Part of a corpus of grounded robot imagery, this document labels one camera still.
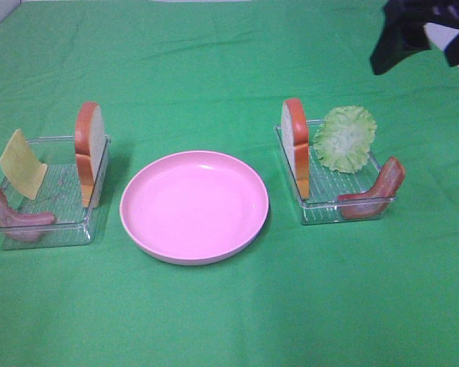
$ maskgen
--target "bread crust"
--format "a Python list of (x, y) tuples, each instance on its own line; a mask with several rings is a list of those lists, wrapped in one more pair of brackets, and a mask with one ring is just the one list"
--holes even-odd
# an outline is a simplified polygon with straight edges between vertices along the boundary
[(99, 104), (96, 102), (85, 102), (78, 112), (75, 124), (75, 152), (78, 154), (92, 154), (90, 151), (90, 126), (97, 107)]
[(97, 172), (103, 155), (105, 133), (100, 105), (96, 102), (82, 104), (75, 124), (75, 158), (83, 206), (92, 196)]
[(296, 184), (301, 198), (307, 199), (309, 197), (309, 131), (308, 124), (306, 123), (306, 115), (304, 113), (303, 105), (299, 98), (290, 98), (284, 101), (282, 113), (282, 125), (289, 124), (288, 117), (290, 118), (291, 125), (291, 140), (286, 140), (287, 146), (285, 147), (291, 169), (295, 176)]

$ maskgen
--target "lettuce leaf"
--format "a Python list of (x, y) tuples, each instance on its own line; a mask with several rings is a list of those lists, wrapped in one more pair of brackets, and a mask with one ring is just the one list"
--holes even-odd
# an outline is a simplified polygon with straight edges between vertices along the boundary
[(313, 137), (318, 160), (332, 171), (356, 173), (369, 159), (376, 127), (373, 116), (361, 106), (332, 109)]

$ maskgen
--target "table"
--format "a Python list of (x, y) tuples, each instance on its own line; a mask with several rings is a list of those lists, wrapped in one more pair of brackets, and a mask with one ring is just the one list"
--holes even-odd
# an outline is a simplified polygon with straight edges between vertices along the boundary
[[(459, 366), (459, 69), (430, 50), (374, 76), (382, 25), (372, 0), (22, 3), (0, 24), (0, 154), (100, 103), (108, 214), (89, 245), (0, 249), (0, 366)], [(273, 132), (292, 96), (374, 114), (375, 156), (407, 170), (384, 219), (299, 224)], [(119, 202), (192, 149), (252, 166), (271, 209), (238, 255), (183, 267), (135, 246)]]

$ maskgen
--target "cheese slice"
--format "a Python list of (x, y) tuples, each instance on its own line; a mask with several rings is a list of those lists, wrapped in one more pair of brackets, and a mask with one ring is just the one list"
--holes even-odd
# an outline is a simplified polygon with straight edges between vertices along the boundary
[(25, 141), (21, 129), (15, 130), (0, 157), (0, 168), (11, 185), (30, 200), (35, 200), (46, 174), (41, 163)]

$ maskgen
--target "bacon strip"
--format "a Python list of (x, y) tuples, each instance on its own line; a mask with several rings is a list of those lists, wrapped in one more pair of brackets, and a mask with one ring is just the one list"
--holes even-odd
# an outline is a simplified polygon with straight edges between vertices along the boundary
[[(394, 196), (405, 179), (405, 168), (395, 157), (389, 157), (382, 166), (374, 185), (365, 193), (347, 193), (337, 196), (337, 201)], [(355, 204), (339, 206), (345, 219), (369, 218), (380, 214), (389, 203)]]
[[(42, 213), (19, 213), (8, 206), (7, 197), (0, 188), (0, 227), (12, 226), (42, 226), (54, 222), (55, 217), (52, 212)], [(6, 232), (11, 239), (24, 242), (34, 242), (39, 239), (42, 231), (30, 232)]]

